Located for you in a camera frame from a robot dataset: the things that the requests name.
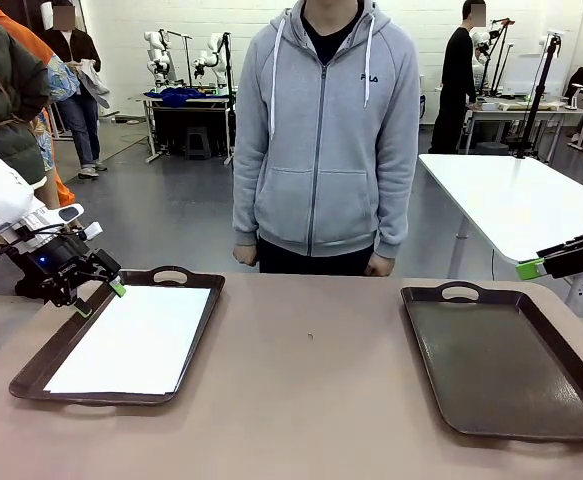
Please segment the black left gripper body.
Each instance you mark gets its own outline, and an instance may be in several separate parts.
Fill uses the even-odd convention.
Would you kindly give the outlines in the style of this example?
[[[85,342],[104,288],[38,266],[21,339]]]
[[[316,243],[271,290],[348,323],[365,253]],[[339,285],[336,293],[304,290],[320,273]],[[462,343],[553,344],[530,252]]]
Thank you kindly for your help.
[[[91,279],[90,251],[73,236],[55,236],[32,252],[22,254],[22,295],[50,301],[54,282],[69,281],[78,287]]]

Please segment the person's left hand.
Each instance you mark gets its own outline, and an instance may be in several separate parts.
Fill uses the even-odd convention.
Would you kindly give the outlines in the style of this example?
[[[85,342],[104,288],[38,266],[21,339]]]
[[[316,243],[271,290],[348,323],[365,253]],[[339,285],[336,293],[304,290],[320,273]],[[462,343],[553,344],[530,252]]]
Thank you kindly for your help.
[[[393,258],[385,258],[373,253],[365,269],[365,275],[369,277],[389,277],[395,268]]]

